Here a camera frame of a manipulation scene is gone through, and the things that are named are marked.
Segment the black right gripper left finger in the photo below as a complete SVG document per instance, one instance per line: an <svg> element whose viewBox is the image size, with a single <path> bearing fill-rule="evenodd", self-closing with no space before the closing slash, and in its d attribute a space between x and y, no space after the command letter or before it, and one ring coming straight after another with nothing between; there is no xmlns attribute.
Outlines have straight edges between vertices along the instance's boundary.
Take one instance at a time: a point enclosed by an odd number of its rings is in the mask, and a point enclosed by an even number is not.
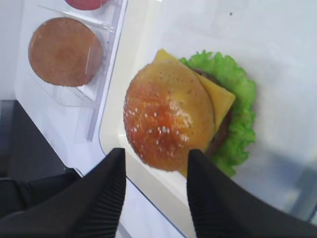
<svg viewBox="0 0 317 238"><path fill-rule="evenodd" d="M113 238L126 192L125 150L113 148L63 192L0 222L2 238Z"/></svg>

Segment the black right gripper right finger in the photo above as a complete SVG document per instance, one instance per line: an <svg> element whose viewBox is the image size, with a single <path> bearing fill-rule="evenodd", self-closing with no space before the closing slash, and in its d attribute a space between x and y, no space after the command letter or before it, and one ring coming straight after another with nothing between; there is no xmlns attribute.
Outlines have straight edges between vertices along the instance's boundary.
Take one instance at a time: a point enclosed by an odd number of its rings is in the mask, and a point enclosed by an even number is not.
<svg viewBox="0 0 317 238"><path fill-rule="evenodd" d="M198 238L315 238L317 228L264 203L198 149L190 150L187 198Z"/></svg>

